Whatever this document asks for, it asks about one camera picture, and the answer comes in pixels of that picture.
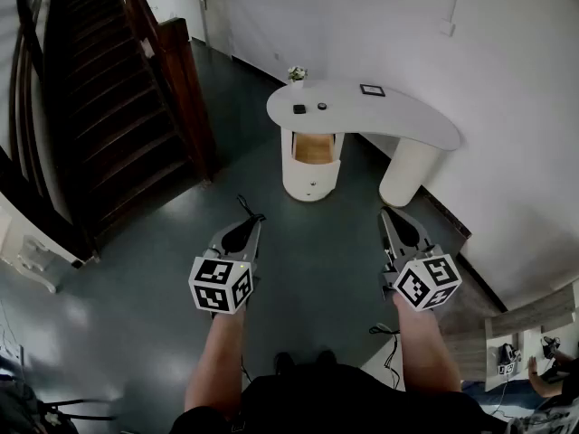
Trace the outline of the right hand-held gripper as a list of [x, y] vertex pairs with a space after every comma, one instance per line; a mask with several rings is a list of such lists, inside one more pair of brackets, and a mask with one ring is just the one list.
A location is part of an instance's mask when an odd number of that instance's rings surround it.
[[380, 274], [383, 297], [398, 292], [416, 311], [443, 305], [462, 283], [452, 257], [406, 212], [385, 206], [377, 220], [387, 257]]

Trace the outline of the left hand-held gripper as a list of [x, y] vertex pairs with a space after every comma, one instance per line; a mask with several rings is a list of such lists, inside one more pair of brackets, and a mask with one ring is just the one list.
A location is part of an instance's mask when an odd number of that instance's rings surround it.
[[198, 309], [232, 315], [245, 304], [254, 290], [262, 222], [257, 214], [229, 225], [195, 257], [188, 283]]

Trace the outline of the wooden drawer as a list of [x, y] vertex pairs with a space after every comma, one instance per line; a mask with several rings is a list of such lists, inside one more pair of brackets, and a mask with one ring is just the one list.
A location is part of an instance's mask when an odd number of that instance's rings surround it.
[[296, 199], [322, 197], [337, 184], [345, 135], [281, 130], [282, 181]]

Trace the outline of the person's left forearm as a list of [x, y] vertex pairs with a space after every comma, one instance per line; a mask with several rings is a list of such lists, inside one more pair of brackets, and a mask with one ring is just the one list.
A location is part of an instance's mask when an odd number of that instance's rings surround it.
[[246, 306], [216, 314], [185, 391], [185, 411], [209, 407], [231, 418], [242, 400], [242, 344]]

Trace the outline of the person's right forearm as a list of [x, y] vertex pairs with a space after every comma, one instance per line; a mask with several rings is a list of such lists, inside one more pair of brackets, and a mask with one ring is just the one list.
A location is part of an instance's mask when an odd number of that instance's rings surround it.
[[459, 367], [443, 341], [435, 314], [414, 310], [398, 292], [393, 302], [398, 312], [405, 390], [460, 392]]

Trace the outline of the white curved desk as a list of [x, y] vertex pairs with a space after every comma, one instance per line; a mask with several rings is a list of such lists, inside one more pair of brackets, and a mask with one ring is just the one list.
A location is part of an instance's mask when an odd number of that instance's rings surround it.
[[[384, 203], [404, 207], [427, 180], [440, 154], [460, 147], [459, 130], [442, 113], [418, 99], [386, 88], [383, 98], [367, 96], [359, 85], [331, 80], [308, 80], [302, 89], [286, 85], [270, 95], [267, 112], [280, 127], [280, 138], [283, 128], [303, 134], [397, 138], [378, 192]], [[327, 109], [318, 109], [318, 103], [326, 103]], [[305, 105], [307, 112], [294, 114], [295, 104]], [[328, 195], [294, 199], [310, 203]]]

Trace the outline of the grey wooden shelf unit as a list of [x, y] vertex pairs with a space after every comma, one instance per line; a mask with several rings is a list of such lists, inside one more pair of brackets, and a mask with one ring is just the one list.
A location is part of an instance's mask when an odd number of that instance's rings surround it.
[[[527, 305], [487, 318], [475, 331], [446, 338], [464, 380], [483, 382], [490, 391], [503, 383], [525, 379], [527, 361], [535, 356], [537, 368], [545, 370], [549, 360], [541, 345], [543, 336], [557, 328], [571, 325], [579, 314], [579, 279]], [[512, 344], [521, 351], [517, 371], [511, 376], [498, 375], [498, 348]]]

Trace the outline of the person's left black shoe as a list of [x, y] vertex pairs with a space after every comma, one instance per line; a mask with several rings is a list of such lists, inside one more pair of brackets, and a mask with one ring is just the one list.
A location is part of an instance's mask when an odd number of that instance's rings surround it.
[[289, 353], [280, 352], [274, 357], [274, 371], [276, 375], [283, 375], [295, 368], [296, 364]]

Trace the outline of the spare hand-held gripper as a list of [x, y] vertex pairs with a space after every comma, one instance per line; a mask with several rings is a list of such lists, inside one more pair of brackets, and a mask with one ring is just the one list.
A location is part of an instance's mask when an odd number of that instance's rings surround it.
[[521, 351], [512, 344], [504, 343], [498, 348], [498, 375], [511, 376], [515, 374], [520, 361]]

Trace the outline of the person's black clothing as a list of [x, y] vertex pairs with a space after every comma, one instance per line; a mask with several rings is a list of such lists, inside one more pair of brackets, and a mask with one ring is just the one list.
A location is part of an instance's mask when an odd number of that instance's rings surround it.
[[313, 363], [254, 379], [231, 418], [209, 406], [188, 410], [169, 434], [504, 434], [506, 429], [506, 422], [462, 392], [402, 392], [359, 368]]

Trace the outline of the white ornate furniture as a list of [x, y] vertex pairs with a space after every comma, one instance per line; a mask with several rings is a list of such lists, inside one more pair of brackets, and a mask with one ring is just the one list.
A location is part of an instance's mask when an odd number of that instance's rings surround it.
[[90, 260], [92, 257], [82, 260], [65, 249], [0, 192], [0, 261], [56, 294], [64, 273]]

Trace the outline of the dark wooden staircase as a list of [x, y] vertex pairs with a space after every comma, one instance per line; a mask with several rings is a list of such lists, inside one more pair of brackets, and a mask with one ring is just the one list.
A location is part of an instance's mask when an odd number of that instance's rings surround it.
[[185, 20], [147, 0], [0, 0], [0, 205], [80, 267], [219, 170]]

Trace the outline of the white door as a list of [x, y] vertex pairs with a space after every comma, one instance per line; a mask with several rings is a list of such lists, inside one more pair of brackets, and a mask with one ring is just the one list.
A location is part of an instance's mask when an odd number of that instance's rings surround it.
[[226, 0], [201, 0], [205, 43], [224, 54], [232, 56], [231, 28]]

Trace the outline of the white wall box with conduit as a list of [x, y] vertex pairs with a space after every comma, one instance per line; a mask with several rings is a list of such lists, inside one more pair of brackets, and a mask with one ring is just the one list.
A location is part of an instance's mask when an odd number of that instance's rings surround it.
[[439, 27], [440, 32], [448, 37], [452, 37], [455, 31], [456, 24], [454, 23], [454, 13], [457, 3], [458, 0], [449, 0], [446, 15], [441, 19]]

